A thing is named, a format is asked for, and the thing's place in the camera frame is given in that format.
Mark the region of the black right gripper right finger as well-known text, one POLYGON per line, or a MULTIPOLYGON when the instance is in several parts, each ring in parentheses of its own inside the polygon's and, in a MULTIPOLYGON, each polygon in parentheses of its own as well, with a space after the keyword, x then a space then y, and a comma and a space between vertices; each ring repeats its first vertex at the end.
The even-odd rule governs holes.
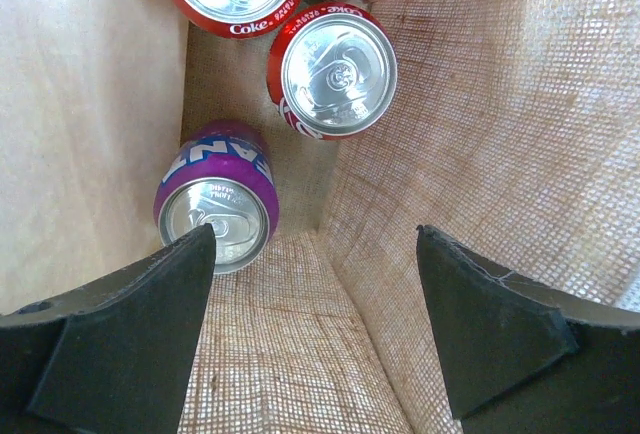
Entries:
POLYGON ((425 225, 419 276, 467 433, 635 433, 639 316, 522 276, 425 225))

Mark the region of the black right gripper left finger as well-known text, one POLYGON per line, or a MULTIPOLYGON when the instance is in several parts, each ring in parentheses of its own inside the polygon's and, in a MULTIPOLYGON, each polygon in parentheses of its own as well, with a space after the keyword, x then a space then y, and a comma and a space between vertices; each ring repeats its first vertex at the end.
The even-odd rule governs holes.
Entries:
POLYGON ((214 277, 202 226, 1 319, 5 433, 174 433, 214 277))

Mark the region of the purple soda can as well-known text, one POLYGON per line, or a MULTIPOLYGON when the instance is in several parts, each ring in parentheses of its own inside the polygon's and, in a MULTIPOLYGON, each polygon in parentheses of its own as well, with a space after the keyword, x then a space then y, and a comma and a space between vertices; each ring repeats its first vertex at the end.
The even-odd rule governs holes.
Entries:
POLYGON ((165 245, 211 226, 217 275, 255 261, 273 237, 279 213, 268 145, 256 129, 232 119, 209 123, 182 145, 153 206, 165 245))

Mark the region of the tan canvas tote bag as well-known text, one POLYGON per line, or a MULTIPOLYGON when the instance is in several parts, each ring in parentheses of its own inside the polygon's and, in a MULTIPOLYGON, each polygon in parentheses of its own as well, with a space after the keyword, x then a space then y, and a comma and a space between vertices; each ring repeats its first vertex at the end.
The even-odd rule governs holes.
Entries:
POLYGON ((262 132, 281 206, 214 276, 174 433, 467 433, 418 230, 639 316, 639 0, 382 0, 398 90, 338 143, 265 86, 271 37, 170 0, 1 0, 1 317, 163 249, 152 206, 208 121, 262 132))

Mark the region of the red cola can front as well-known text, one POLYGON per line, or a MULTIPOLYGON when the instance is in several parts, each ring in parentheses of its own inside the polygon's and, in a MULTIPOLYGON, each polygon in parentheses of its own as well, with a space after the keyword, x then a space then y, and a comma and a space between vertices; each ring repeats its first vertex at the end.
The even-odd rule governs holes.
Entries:
POLYGON ((293 130, 334 141, 361 133, 385 114, 397 75, 394 48, 380 23, 355 5, 324 2, 300 11, 278 32, 266 85, 293 130))

